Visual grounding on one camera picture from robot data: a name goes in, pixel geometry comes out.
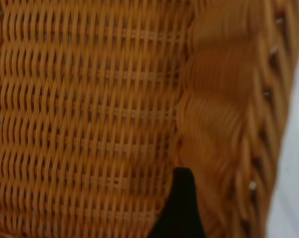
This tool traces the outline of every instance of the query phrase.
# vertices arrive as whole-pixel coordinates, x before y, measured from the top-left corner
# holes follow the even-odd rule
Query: white surface
[[[299,65],[267,237],[299,238]]]

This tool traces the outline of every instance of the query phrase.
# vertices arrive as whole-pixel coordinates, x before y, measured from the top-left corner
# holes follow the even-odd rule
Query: wicker texture
[[[298,52],[299,0],[0,0],[0,237],[145,237],[179,165],[264,237]]]

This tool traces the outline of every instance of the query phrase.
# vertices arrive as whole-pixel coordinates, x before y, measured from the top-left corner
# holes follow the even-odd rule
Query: woven rattan
[[[209,238],[263,238],[299,0],[0,0],[0,238],[146,237],[175,166]]]

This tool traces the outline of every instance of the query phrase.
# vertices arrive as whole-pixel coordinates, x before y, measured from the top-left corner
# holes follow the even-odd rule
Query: wicker basket
[[[299,0],[0,0],[0,237],[146,237],[175,166],[209,238],[262,238]]]

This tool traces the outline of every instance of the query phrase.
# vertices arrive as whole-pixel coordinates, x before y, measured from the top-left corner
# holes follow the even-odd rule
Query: black fabric
[[[170,195],[148,238],[205,238],[189,169],[175,168]]]

